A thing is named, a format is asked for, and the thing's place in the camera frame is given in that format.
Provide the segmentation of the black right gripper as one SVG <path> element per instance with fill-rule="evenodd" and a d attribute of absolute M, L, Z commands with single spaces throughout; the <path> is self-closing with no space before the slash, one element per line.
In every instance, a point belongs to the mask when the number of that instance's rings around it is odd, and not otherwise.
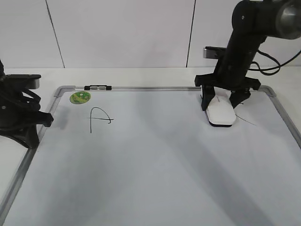
<path fill-rule="evenodd" d="M 261 83 L 258 79 L 246 77 L 247 71 L 243 66 L 229 64 L 223 59 L 217 60 L 212 73 L 196 75 L 194 83 L 196 87 L 202 86 L 201 108 L 206 111 L 210 102 L 215 97 L 214 87 L 230 90 L 230 103 L 235 109 L 240 103 L 251 96 L 248 89 L 258 90 Z"/>

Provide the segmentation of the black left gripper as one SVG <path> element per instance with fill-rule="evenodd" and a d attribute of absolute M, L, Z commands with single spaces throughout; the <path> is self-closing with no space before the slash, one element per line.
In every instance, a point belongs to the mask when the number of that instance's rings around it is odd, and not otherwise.
<path fill-rule="evenodd" d="M 40 111 L 41 98 L 32 89 L 14 89 L 0 80 L 0 135 L 24 146 L 37 148 L 40 144 L 36 128 L 51 127 L 53 116 Z"/>

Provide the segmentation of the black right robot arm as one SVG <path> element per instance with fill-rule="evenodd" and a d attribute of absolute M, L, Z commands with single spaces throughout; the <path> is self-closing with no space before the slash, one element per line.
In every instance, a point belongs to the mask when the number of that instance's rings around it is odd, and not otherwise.
<path fill-rule="evenodd" d="M 232 13 L 232 34 L 226 48 L 206 46 L 204 58 L 216 59 L 214 72 L 196 75 L 195 86 L 202 88 L 201 107 L 206 111 L 215 88 L 231 91 L 230 103 L 236 107 L 248 99 L 250 89 L 261 83 L 246 76 L 260 45 L 267 37 L 295 40 L 301 36 L 299 0 L 243 0 Z"/>

